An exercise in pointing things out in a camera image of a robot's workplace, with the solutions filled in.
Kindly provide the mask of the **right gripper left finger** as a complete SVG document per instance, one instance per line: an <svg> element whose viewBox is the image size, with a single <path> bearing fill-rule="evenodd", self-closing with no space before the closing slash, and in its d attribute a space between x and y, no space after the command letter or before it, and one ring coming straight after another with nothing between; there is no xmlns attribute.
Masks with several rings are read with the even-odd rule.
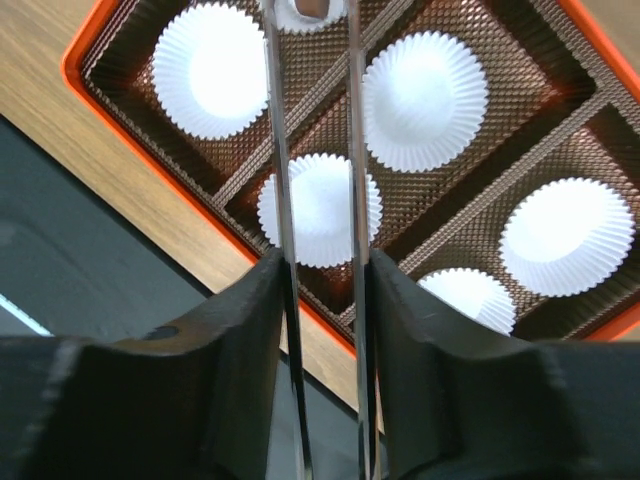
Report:
<svg viewBox="0 0 640 480"><path fill-rule="evenodd" d="M5 479L262 479L284 260L141 339L1 341Z"/></svg>

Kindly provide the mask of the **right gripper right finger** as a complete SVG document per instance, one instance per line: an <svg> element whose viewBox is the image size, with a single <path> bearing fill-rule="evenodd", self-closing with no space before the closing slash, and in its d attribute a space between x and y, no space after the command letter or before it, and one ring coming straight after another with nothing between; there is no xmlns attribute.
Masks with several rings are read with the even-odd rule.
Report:
<svg viewBox="0 0 640 480"><path fill-rule="evenodd" d="M639 347L528 342L465 317L370 254L394 479L635 479Z"/></svg>

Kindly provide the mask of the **metal tongs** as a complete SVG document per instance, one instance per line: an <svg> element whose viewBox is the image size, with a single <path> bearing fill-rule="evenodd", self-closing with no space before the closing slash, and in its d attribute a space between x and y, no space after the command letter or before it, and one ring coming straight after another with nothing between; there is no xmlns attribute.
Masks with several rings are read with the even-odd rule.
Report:
<svg viewBox="0 0 640 480"><path fill-rule="evenodd" d="M260 200L264 231L282 249L285 261L284 306L293 404L298 416L294 435L298 476L314 476L302 365L297 267L326 268L352 264L355 300L358 452L361 479L381 476L377 420L373 327L368 319L366 273L372 226L378 225L380 200L367 172L362 77L360 9L345 4L349 38L351 150L348 157L314 154L294 160L288 151L278 34L282 2L262 4L270 120L275 146L275 178Z"/></svg>

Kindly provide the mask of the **brown chocolate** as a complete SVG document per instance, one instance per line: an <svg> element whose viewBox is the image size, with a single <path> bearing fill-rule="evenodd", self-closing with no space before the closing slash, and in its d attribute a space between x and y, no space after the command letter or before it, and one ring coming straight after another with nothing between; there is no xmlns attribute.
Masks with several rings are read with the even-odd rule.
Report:
<svg viewBox="0 0 640 480"><path fill-rule="evenodd" d="M304 17L315 20L324 20L329 15L329 0L295 0L296 11Z"/></svg>

